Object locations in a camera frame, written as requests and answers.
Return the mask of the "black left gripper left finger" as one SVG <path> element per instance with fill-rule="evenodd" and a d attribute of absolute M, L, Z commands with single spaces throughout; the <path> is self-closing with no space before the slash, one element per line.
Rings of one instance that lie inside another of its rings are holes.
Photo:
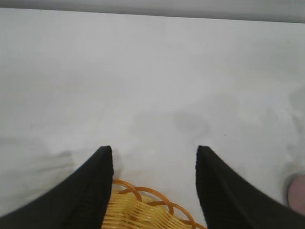
<path fill-rule="evenodd" d="M 81 167 L 31 203 L 0 218 L 2 229 L 99 229 L 110 200 L 113 160 L 100 147 Z"/>

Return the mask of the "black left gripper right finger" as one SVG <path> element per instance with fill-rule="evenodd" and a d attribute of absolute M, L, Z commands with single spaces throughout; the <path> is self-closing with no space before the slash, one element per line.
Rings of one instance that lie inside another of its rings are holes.
<path fill-rule="evenodd" d="M 303 215 L 273 200 L 198 146 L 196 190 L 209 229 L 303 229 Z"/>

